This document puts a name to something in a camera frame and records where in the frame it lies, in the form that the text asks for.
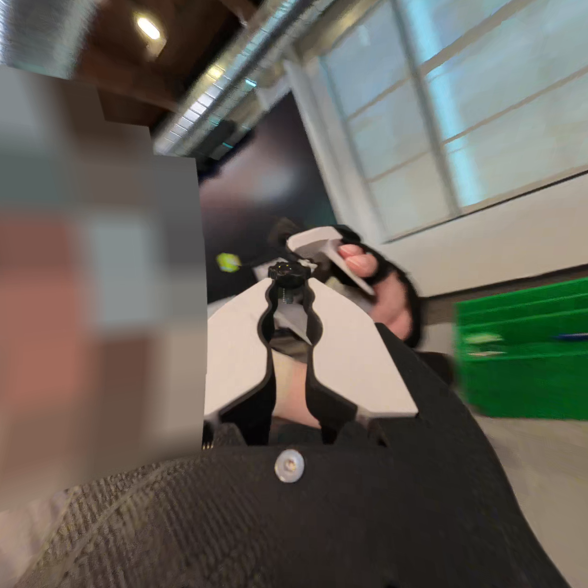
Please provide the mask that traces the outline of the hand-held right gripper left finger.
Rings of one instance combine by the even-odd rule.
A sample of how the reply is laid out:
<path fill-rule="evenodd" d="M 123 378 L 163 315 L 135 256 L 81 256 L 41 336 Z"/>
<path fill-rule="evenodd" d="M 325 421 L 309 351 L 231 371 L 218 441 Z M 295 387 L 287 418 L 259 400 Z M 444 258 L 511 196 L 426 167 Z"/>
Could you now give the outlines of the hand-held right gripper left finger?
<path fill-rule="evenodd" d="M 274 281 L 267 277 L 218 308 L 208 320 L 205 420 L 259 420 L 275 406 L 269 335 Z"/>

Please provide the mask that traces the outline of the person's left hand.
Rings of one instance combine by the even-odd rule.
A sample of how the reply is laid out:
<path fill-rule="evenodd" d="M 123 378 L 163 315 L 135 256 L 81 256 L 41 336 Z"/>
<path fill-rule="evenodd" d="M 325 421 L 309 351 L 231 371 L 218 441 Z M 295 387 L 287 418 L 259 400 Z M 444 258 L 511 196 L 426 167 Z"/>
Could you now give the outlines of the person's left hand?
<path fill-rule="evenodd" d="M 376 257 L 360 246 L 342 245 L 338 253 L 349 270 L 365 281 L 374 277 L 379 269 Z M 392 272 L 375 284 L 373 290 L 376 301 L 370 312 L 371 318 L 374 322 L 386 325 L 393 334 L 406 342 L 413 326 L 406 286 L 401 283 L 397 273 Z"/>

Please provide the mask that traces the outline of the person's left forearm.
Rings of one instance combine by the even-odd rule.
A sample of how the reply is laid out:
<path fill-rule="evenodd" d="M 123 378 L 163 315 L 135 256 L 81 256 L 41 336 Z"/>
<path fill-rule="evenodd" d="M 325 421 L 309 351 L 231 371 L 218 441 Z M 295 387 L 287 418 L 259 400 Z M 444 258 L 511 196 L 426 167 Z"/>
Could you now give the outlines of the person's left forearm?
<path fill-rule="evenodd" d="M 306 364 L 276 351 L 272 357 L 276 379 L 273 417 L 319 429 L 306 406 Z"/>

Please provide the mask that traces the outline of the silver round duct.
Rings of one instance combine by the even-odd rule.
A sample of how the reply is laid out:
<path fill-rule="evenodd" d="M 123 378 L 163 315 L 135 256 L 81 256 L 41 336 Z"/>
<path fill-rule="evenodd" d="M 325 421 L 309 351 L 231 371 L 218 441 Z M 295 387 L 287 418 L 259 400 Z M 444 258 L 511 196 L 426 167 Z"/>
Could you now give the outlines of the silver round duct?
<path fill-rule="evenodd" d="M 263 1 L 235 39 L 192 84 L 152 137 L 162 156 L 188 156 L 260 83 L 262 75 L 333 1 Z"/>

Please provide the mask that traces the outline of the black knob screw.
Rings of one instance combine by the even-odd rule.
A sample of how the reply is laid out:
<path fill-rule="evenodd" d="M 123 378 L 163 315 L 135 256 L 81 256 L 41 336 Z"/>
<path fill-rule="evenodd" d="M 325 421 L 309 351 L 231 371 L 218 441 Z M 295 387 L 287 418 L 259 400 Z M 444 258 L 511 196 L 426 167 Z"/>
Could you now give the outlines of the black knob screw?
<path fill-rule="evenodd" d="M 278 298 L 286 305 L 293 304 L 312 272 L 297 261 L 278 261 L 268 268 L 268 277 L 277 287 Z"/>

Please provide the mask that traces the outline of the black wall screen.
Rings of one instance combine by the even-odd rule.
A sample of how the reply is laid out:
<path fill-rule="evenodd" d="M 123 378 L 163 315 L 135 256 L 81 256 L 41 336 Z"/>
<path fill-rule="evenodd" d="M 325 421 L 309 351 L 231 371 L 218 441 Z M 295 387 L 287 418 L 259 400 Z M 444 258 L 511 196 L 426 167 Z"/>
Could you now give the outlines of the black wall screen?
<path fill-rule="evenodd" d="M 261 266 L 282 257 L 272 230 L 336 223 L 292 92 L 221 159 L 199 186 L 208 303 L 256 283 Z"/>

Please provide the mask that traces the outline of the green plastic bin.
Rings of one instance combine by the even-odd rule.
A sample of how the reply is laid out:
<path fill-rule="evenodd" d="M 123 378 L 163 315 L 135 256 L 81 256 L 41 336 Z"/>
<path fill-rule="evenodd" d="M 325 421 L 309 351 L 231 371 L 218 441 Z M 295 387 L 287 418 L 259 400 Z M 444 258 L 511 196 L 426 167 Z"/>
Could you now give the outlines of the green plastic bin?
<path fill-rule="evenodd" d="M 464 344 L 468 334 L 503 342 Z M 587 333 L 587 278 L 462 301 L 454 341 L 460 388 L 488 417 L 587 420 L 587 342 L 556 334 Z"/>

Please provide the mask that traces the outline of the gridded window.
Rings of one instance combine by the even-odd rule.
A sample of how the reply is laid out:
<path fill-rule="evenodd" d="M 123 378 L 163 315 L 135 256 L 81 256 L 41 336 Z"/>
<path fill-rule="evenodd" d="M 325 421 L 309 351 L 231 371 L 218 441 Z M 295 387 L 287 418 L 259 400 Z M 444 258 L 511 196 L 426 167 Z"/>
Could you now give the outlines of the gridded window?
<path fill-rule="evenodd" d="M 587 1 L 339 1 L 300 52 L 384 242 L 587 172 Z"/>

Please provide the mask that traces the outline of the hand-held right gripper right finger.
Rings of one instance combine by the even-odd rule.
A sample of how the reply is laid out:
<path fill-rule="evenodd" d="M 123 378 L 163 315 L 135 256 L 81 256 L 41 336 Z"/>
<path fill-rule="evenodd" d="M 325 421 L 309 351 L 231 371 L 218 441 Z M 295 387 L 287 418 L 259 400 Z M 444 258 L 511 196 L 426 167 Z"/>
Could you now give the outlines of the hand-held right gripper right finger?
<path fill-rule="evenodd" d="M 307 282 L 307 407 L 316 419 L 415 417 L 418 408 L 376 323 L 319 281 Z"/>

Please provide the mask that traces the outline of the round ceiling light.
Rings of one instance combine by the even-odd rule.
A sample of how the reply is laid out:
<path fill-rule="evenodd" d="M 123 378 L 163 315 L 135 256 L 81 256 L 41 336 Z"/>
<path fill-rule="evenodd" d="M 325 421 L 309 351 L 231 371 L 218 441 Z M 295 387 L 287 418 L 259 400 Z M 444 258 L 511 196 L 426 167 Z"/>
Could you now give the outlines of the round ceiling light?
<path fill-rule="evenodd" d="M 137 30 L 148 43 L 163 40 L 163 34 L 158 24 L 145 12 L 135 11 L 134 22 Z"/>

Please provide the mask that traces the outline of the grey desk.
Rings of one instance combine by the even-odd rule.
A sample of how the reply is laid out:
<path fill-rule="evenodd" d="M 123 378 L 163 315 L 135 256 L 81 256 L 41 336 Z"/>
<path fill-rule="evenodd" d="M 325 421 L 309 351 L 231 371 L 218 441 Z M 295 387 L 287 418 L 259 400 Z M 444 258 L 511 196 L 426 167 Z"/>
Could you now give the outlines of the grey desk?
<path fill-rule="evenodd" d="M 425 343 L 455 305 L 427 303 Z M 587 421 L 488 417 L 464 401 L 498 454 L 533 532 L 572 587 L 587 587 Z"/>

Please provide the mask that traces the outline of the rectangular silver duct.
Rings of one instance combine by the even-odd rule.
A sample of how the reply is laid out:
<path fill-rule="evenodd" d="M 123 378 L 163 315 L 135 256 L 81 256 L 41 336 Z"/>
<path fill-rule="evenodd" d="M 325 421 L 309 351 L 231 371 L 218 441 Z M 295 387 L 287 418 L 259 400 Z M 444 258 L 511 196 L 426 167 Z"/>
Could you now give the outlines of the rectangular silver duct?
<path fill-rule="evenodd" d="M 1 1 L 1 64 L 70 79 L 100 1 Z"/>

